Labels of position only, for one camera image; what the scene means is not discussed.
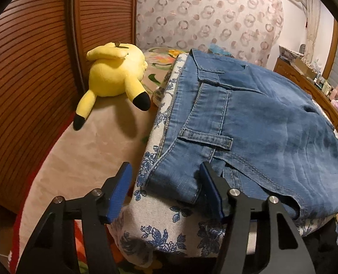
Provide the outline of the blue denim jeans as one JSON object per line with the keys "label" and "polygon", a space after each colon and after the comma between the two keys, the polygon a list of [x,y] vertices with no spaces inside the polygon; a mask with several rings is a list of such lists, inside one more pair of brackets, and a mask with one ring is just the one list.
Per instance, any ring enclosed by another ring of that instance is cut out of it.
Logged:
{"label": "blue denim jeans", "polygon": [[207,161],[249,197],[276,195],[294,219],[338,212],[338,139],[299,86],[263,67],[192,50],[173,99],[148,192],[199,202]]}

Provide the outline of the blue floral white quilt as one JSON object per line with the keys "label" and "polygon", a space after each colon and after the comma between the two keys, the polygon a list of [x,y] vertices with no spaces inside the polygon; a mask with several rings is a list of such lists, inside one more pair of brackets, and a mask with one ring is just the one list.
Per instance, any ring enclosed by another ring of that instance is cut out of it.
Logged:
{"label": "blue floral white quilt", "polygon": [[[171,73],[165,86],[161,104],[168,105],[168,116],[188,55],[176,60],[178,70]],[[225,233],[225,227],[215,219],[206,202],[204,190],[202,200],[190,204],[145,189],[147,175],[157,160],[156,151],[165,139],[168,116],[158,145],[153,143],[154,135],[150,135],[148,147],[153,160],[141,162],[131,202],[110,226],[110,233],[125,258],[139,266],[149,266],[156,251],[182,257],[216,257]],[[322,218],[291,218],[300,235],[307,236],[337,213]]]}

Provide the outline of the floral beige bed blanket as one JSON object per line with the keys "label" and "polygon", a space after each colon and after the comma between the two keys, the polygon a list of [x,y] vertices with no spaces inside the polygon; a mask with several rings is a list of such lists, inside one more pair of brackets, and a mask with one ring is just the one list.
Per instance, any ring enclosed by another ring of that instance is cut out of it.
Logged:
{"label": "floral beige bed blanket", "polygon": [[151,162],[150,134],[158,145],[168,116],[168,105],[161,100],[177,59],[183,52],[170,48],[151,48],[144,52],[148,67],[142,84],[152,98],[146,112],[134,107],[125,95],[98,98],[79,131],[67,126],[45,160],[28,180],[25,200],[14,226],[9,267],[16,271],[28,238],[53,197],[73,199],[85,195],[112,176],[128,161],[137,172],[141,162]]}

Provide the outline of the wooden sideboard cabinet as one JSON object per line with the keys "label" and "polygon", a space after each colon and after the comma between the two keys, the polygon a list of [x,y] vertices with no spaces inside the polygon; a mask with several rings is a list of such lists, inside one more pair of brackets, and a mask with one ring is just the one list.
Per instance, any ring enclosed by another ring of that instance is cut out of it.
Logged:
{"label": "wooden sideboard cabinet", "polygon": [[277,58],[274,72],[288,78],[305,92],[310,94],[314,101],[324,110],[325,114],[331,120],[331,123],[338,132],[338,111],[332,106],[330,100],[315,86],[312,80],[301,75],[294,67],[282,58]]}

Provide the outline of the pink bottle on cabinet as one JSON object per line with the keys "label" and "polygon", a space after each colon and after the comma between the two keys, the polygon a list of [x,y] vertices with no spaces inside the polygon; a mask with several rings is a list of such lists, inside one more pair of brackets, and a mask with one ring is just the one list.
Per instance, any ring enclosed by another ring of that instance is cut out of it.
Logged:
{"label": "pink bottle on cabinet", "polygon": [[329,95],[329,99],[330,100],[337,100],[338,99],[338,85],[333,88],[333,90],[331,91],[330,95]]}

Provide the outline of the cardboard box on cabinet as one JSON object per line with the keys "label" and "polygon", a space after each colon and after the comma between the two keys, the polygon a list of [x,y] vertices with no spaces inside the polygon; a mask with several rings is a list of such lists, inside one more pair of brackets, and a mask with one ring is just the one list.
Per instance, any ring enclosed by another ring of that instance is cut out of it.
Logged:
{"label": "cardboard box on cabinet", "polygon": [[310,79],[314,79],[317,75],[313,69],[311,69],[307,64],[305,64],[300,58],[296,58],[291,62],[291,65],[303,76]]}

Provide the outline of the cardboard box with blue bag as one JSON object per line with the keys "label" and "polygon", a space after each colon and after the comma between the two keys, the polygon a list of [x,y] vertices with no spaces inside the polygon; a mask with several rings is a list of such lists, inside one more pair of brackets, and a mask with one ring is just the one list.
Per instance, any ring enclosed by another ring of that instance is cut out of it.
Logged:
{"label": "cardboard box with blue bag", "polygon": [[229,51],[226,51],[226,49],[221,48],[220,46],[214,43],[210,44],[208,53],[234,58],[234,56]]}

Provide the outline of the yellow Pikachu plush toy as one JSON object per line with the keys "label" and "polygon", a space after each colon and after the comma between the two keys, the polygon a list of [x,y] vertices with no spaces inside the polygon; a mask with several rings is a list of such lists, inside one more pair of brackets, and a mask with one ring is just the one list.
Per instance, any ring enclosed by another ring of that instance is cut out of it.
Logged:
{"label": "yellow Pikachu plush toy", "polygon": [[77,105],[74,130],[83,127],[98,97],[116,97],[125,93],[139,110],[150,109],[150,97],[142,85],[148,64],[140,48],[128,43],[109,42],[88,51],[86,59],[92,62],[88,90]]}

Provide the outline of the circle patterned sheer curtain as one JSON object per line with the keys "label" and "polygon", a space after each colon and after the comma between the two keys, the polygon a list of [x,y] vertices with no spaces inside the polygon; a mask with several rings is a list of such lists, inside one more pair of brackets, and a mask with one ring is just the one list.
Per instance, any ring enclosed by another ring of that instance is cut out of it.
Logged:
{"label": "circle patterned sheer curtain", "polygon": [[137,0],[136,43],[208,51],[266,67],[283,27],[282,0]]}

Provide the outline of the brown louvered wardrobe door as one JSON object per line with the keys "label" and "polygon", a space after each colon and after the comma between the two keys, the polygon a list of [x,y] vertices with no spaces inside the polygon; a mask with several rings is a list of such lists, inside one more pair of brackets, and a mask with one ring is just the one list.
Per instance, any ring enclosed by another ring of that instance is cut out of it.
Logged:
{"label": "brown louvered wardrobe door", "polygon": [[85,53],[134,41],[136,0],[8,0],[0,12],[0,205],[17,212],[28,177],[87,89]]}

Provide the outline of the beige side curtain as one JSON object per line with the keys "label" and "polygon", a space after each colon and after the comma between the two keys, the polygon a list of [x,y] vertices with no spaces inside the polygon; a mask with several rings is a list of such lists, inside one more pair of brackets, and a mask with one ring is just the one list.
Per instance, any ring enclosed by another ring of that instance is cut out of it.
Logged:
{"label": "beige side curtain", "polygon": [[303,61],[306,64],[311,64],[320,23],[320,0],[306,0],[306,5],[307,27]]}

